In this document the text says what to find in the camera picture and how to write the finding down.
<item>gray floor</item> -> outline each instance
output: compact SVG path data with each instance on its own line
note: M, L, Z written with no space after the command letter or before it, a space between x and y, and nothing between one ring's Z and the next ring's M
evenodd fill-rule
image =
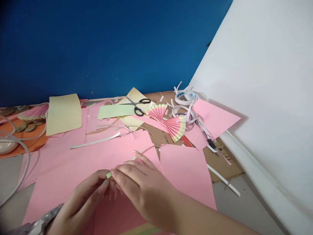
M17 183L22 164L22 157L0 159L0 201L12 191ZM246 183L247 176L231 180L231 184L241 193L238 197L230 189L225 190L223 183L213 184L213 191L218 211L247 225L262 235L283 235L265 207ZM34 185L17 193L12 200L0 209L2 232L21 225Z

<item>hand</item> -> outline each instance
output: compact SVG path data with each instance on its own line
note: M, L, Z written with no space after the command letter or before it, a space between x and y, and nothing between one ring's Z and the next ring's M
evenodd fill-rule
M116 186L131 200L139 213L156 227L174 232L173 204L179 193L165 176L144 155L142 161L126 161L111 170Z
M47 229L47 235L77 235L84 232L97 205L104 198L105 192L108 193L109 182L113 184L106 179L107 173L109 170L99 170L75 188Z

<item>pink paper fan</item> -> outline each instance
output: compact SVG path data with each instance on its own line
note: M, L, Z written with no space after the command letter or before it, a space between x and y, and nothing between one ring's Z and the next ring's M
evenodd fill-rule
M43 120L45 119L45 115L48 108L49 108L48 104L39 105L35 108L20 113L18 115L18 118L21 120L31 120L31 121Z
M156 104L146 110L146 114L153 117L161 125L163 125L170 134L174 142L177 142L183 135L186 129L185 118L182 115L163 121L167 104Z

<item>blue wall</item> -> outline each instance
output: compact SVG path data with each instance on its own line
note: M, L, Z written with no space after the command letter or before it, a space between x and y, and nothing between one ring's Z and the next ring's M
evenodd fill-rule
M186 87L232 0L15 0L1 9L0 107Z

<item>scissors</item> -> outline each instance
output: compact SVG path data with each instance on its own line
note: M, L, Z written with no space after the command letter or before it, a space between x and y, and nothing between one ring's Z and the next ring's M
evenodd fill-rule
M140 117L142 117L143 115L144 115L144 112L140 109L140 108L138 108L137 107L137 105L138 104L147 104L147 103L151 103L151 100L150 99L142 99L142 100L139 100L139 102L137 102L137 103L134 103L130 98L128 98L127 96L126 96L126 98L131 102L131 103L127 103L126 105L133 105L133 106L135 106L135 114L137 115L137 116L140 116Z

